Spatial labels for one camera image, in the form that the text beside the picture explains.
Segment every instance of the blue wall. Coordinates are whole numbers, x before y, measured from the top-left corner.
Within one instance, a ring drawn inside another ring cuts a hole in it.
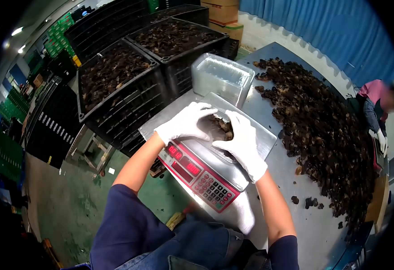
[[[2,81],[2,85],[5,87],[5,89],[6,89],[8,92],[10,92],[11,89],[13,88],[13,86],[10,84],[10,82],[8,82],[7,79],[4,79],[4,80]]]
[[[357,86],[394,79],[394,47],[365,0],[242,0],[240,10],[302,37]]]
[[[11,75],[13,75],[18,85],[20,85],[21,83],[26,84],[27,78],[20,70],[19,66],[17,66],[17,64],[15,64],[14,67],[10,69],[10,73]]]

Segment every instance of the gray sleeve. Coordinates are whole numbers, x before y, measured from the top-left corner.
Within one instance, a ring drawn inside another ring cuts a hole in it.
[[[377,115],[374,112],[374,103],[372,103],[369,98],[367,98],[363,104],[363,114],[365,115],[369,128],[374,133],[377,133],[380,126],[378,124]]]

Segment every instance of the green floor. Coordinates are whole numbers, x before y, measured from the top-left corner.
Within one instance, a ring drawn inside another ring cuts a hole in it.
[[[60,175],[49,172],[38,183],[36,201],[41,239],[49,238],[65,267],[89,261],[92,240],[102,221],[108,190],[128,160],[115,151],[104,177],[67,162]],[[114,175],[108,173],[114,168]],[[182,212],[190,197],[169,174],[162,179],[148,175],[138,197],[164,223],[175,212]]]

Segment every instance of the forearm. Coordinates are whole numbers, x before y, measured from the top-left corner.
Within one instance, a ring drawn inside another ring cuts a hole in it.
[[[290,209],[268,170],[256,183],[267,224],[269,246],[286,235],[296,236]]]
[[[164,146],[164,142],[155,132],[127,161],[113,185],[123,184],[137,194],[146,179],[150,167]]]

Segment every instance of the wooden plank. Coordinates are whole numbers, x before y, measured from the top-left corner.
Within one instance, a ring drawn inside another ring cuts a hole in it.
[[[372,202],[368,205],[365,222],[374,221],[376,233],[380,231],[383,223],[384,213],[389,199],[389,177],[380,176],[375,180]]]

